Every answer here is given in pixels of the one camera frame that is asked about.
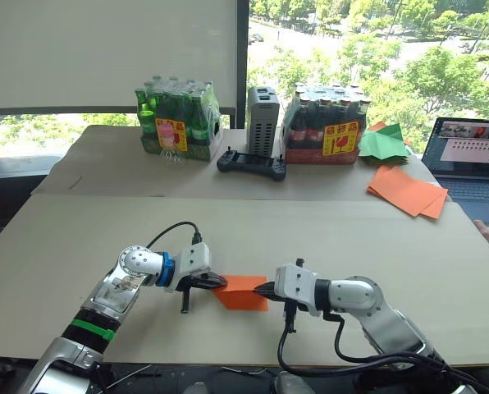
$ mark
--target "black controller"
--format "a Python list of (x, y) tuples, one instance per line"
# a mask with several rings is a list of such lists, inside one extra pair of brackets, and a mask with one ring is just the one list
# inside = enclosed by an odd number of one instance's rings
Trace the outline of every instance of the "black controller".
[(282, 181), (286, 176), (286, 165), (283, 155), (279, 158), (267, 158), (255, 154), (239, 153), (228, 150), (217, 160), (220, 172), (244, 171), (266, 175), (274, 181)]

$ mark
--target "table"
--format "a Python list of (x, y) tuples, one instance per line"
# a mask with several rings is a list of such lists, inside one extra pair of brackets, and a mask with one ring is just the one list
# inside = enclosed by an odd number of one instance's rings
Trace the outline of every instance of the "table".
[[(287, 168), (286, 179), (274, 182), (255, 174), (222, 173), (217, 170), (217, 158), (228, 145), (245, 151), (244, 130), (225, 131), (222, 146), (211, 163), (188, 160), (182, 169), (164, 167), (159, 156), (145, 153), (139, 134), (139, 127), (88, 127), (35, 193), (209, 199), (373, 200), (364, 189), (374, 175), (374, 168), (361, 161), (347, 166), (291, 164)], [(279, 154), (278, 144), (275, 144), (274, 154)], [(409, 164), (403, 169), (422, 181), (436, 181), (414, 156), (409, 158)]]
[[(0, 355), (39, 357), (125, 246), (145, 244), (178, 219), (198, 223), (218, 273), (273, 279), (277, 266), (300, 257), (322, 277), (371, 277), (448, 362), (489, 363), (489, 245), (455, 203), (434, 222), (378, 199), (34, 195), (0, 235)], [(158, 248), (177, 252), (190, 238), (181, 228)], [(194, 289), (190, 314), (180, 305), (179, 294), (144, 288), (105, 361), (276, 364), (281, 304), (229, 311)], [(334, 323), (300, 313), (296, 327), (289, 362), (343, 364), (332, 350)], [(352, 318), (342, 348), (372, 354)]]

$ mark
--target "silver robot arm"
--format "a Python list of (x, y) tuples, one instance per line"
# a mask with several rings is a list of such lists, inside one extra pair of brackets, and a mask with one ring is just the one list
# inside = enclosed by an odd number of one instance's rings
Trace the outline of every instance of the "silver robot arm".
[(203, 242), (184, 248), (174, 259), (167, 252), (158, 254), (139, 245), (124, 249), (115, 267), (93, 289), (64, 333), (40, 357), (18, 394), (86, 393), (87, 375), (103, 360), (103, 352), (142, 286), (183, 291), (181, 312), (185, 313), (190, 287), (212, 289), (225, 284), (222, 277), (211, 272), (210, 252)]
[[(317, 273), (301, 265), (279, 267), (273, 291), (270, 282), (256, 287), (256, 293), (272, 300), (294, 300), (300, 309), (316, 317), (321, 316), (322, 311), (351, 314), (361, 323), (365, 337), (380, 355), (407, 351), (445, 363), (421, 331), (399, 310), (387, 304), (375, 281), (360, 276), (339, 281), (319, 279)], [(392, 366), (398, 370), (413, 367), (408, 363)], [(464, 384), (455, 385), (449, 392), (476, 393)]]

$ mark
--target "laptop screen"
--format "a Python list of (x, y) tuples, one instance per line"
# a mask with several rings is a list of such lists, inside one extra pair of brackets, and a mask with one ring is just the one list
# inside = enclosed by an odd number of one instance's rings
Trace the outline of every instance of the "laptop screen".
[(438, 117), (422, 161), (435, 176), (489, 179), (489, 121)]

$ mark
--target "laptop keyboard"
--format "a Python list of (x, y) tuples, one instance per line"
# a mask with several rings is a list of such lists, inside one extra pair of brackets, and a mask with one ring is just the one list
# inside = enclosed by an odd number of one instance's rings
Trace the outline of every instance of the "laptop keyboard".
[(455, 179), (436, 179), (440, 185), (449, 189), (450, 197), (455, 199), (484, 199), (489, 200), (489, 182)]

